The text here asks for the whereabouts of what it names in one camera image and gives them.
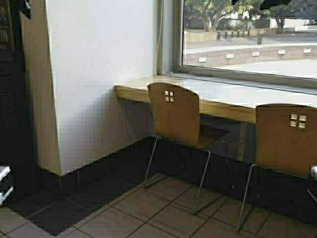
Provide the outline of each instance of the window frame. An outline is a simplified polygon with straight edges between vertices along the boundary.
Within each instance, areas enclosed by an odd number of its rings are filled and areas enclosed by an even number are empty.
[[[317,80],[312,78],[302,78],[294,76],[273,75],[264,73],[244,72],[217,68],[205,68],[199,66],[189,66],[182,64],[183,53],[183,20],[184,1],[174,0],[174,65],[173,72],[186,73],[190,75],[262,82],[269,84],[279,84],[301,88],[317,89]]]

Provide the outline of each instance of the metal chair leg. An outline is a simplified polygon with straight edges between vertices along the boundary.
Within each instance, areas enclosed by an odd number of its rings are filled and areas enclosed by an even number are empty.
[[[197,196],[196,196],[195,204],[194,204],[194,207],[193,207],[193,210],[192,210],[193,214],[196,214],[196,208],[197,208],[197,204],[198,204],[199,195],[200,195],[200,192],[201,192],[201,189],[202,189],[202,186],[203,186],[203,182],[204,182],[204,179],[205,179],[207,167],[208,167],[210,156],[211,156],[211,153],[210,153],[209,150],[206,150],[206,152],[208,154],[208,157],[207,157],[204,173],[203,173],[203,176],[202,176],[202,180],[200,182],[200,186],[199,186],[198,193],[197,193]]]
[[[313,195],[313,193],[308,188],[307,188],[307,192],[313,198],[313,200],[315,200],[315,202],[317,202],[317,198]]]
[[[152,150],[152,154],[151,154],[150,162],[149,162],[149,165],[148,165],[147,173],[145,174],[145,179],[144,179],[144,183],[143,183],[143,188],[144,189],[146,189],[148,187],[147,186],[147,178],[148,178],[148,175],[149,175],[150,166],[151,166],[151,163],[152,163],[154,151],[155,151],[155,148],[157,146],[158,138],[159,138],[159,136],[157,136],[156,139],[155,139],[155,143],[154,143],[154,147],[153,147],[153,150]]]
[[[231,189],[234,188],[234,184],[232,184],[232,174],[231,174],[231,168],[230,168],[230,161],[229,161],[229,153],[228,153],[228,147],[227,147],[227,142],[222,139],[220,140],[222,143],[223,143],[223,146],[224,146],[224,151],[226,153],[226,163],[227,163],[227,169],[228,169],[228,173],[229,173],[229,176],[230,176],[230,187]]]
[[[237,226],[237,233],[238,233],[238,232],[240,231],[240,229],[241,229],[241,225],[242,225],[241,219],[242,219],[242,215],[243,215],[243,212],[244,212],[244,207],[245,207],[246,198],[247,198],[247,194],[248,194],[250,178],[251,178],[251,174],[252,174],[253,168],[256,167],[256,166],[257,166],[257,165],[251,165],[250,170],[249,170],[249,176],[248,176],[246,191],[245,191],[245,193],[244,193],[243,203],[242,203],[241,212],[240,212],[239,221],[238,221],[238,226]]]

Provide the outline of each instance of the tile floor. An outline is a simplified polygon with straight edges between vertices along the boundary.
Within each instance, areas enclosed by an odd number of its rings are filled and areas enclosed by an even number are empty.
[[[197,187],[162,175],[152,179],[158,182],[149,189],[132,188],[56,237],[317,238],[316,227],[250,205],[236,234],[240,201],[203,190],[200,206],[207,206],[194,216],[190,208]],[[57,216],[58,211],[52,208],[52,214]],[[9,208],[0,209],[0,238],[51,237]]]

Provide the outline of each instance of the sidewalk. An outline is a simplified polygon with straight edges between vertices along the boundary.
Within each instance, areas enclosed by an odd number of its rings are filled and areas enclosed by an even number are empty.
[[[245,46],[245,45],[257,45],[257,37],[233,37],[228,35],[225,39],[221,37],[219,40],[209,42],[190,42],[184,44],[184,49],[201,49],[201,48],[215,48],[224,46]],[[263,36],[262,45],[266,44],[290,44],[290,43],[317,43],[317,34],[282,34],[282,35],[271,35]]]

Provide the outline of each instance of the bollard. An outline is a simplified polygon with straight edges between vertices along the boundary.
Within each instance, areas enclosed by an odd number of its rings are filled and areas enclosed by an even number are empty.
[[[258,45],[262,45],[262,31],[258,33]]]

